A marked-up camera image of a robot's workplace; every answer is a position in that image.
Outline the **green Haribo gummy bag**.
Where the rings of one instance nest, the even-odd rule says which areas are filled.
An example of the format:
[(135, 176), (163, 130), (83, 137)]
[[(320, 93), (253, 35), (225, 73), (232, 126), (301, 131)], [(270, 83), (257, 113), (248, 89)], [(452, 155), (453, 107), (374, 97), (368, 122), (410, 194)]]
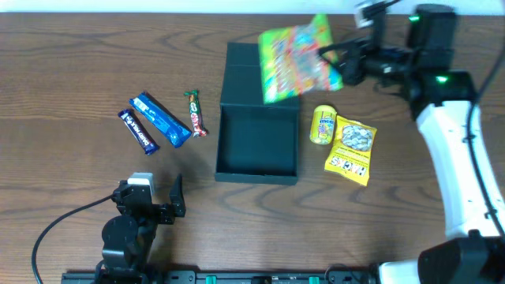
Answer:
[(311, 91), (338, 91), (342, 76), (319, 56), (319, 49), (333, 44), (325, 14), (310, 23), (274, 28), (259, 35), (263, 102), (278, 103)]

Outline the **blue Oreo cookie pack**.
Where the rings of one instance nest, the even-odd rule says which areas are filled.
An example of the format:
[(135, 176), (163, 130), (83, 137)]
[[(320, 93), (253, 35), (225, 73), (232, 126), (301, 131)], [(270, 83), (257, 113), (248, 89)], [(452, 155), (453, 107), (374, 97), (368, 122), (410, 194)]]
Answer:
[(129, 104), (150, 121), (175, 148), (181, 147), (192, 135), (188, 128), (151, 100), (146, 92), (131, 98)]

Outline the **yellow Mentos gum bottle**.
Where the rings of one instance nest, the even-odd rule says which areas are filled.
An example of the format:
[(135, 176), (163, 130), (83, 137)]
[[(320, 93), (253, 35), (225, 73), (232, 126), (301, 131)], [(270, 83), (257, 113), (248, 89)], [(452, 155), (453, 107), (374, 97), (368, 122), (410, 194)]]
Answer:
[(329, 105), (320, 105), (315, 108), (309, 139), (314, 144), (326, 145), (332, 142), (335, 130), (336, 109)]

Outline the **purple Dairy Milk bar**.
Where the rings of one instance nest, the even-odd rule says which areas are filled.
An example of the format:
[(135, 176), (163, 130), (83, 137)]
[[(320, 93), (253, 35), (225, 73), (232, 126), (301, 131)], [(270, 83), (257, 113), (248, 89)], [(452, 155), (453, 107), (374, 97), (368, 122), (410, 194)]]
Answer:
[(159, 150), (159, 145), (151, 138), (131, 109), (118, 112), (118, 117), (125, 123), (145, 155), (152, 155)]

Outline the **yellow Hacks candy bag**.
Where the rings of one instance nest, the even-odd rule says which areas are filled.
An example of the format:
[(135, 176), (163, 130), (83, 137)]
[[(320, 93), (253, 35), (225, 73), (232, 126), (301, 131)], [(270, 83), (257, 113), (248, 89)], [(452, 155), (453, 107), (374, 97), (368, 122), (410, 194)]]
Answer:
[(336, 124), (335, 138), (324, 170), (367, 186), (376, 128), (339, 115)]

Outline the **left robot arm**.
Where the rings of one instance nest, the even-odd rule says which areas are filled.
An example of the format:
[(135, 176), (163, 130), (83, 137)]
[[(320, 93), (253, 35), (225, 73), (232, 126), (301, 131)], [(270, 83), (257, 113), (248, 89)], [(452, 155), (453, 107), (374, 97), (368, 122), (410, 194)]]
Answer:
[(148, 257), (160, 225), (172, 225), (186, 213), (182, 176), (169, 192), (168, 203), (152, 203), (152, 173), (134, 173), (119, 182), (111, 200), (119, 215), (102, 230), (103, 260), (95, 269), (96, 283), (164, 283), (165, 277), (148, 267)]

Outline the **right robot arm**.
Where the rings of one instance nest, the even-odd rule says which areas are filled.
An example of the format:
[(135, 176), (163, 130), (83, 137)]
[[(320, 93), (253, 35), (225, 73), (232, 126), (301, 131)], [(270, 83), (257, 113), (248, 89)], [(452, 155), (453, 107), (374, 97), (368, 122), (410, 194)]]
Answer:
[(406, 47), (383, 45), (387, 1), (357, 6), (365, 38), (322, 47), (341, 51), (333, 67), (349, 86), (375, 77), (397, 84), (428, 146), (440, 187), (446, 241), (414, 260), (378, 264), (369, 283), (501, 283), (504, 280), (504, 199), (481, 135), (484, 93), (469, 73), (453, 70), (455, 10), (420, 4), (410, 16)]

